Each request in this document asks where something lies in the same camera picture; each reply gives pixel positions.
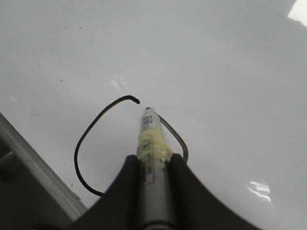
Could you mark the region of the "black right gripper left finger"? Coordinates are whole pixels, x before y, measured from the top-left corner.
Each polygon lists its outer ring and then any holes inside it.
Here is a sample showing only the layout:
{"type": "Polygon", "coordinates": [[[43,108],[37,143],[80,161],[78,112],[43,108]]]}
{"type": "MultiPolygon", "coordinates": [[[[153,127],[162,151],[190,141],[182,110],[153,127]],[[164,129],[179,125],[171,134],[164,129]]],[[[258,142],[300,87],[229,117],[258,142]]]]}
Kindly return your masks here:
{"type": "Polygon", "coordinates": [[[135,230],[139,161],[126,157],[117,177],[103,196],[67,230],[135,230]]]}

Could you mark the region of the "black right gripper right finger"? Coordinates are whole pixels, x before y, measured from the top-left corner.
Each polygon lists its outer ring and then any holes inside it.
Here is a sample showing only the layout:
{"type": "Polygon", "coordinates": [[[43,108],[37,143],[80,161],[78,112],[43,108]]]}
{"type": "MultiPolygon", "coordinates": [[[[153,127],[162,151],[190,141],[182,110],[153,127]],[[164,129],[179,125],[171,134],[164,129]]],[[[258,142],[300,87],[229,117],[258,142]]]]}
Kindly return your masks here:
{"type": "Polygon", "coordinates": [[[216,198],[179,154],[169,163],[169,180],[178,230],[258,230],[216,198]]]}

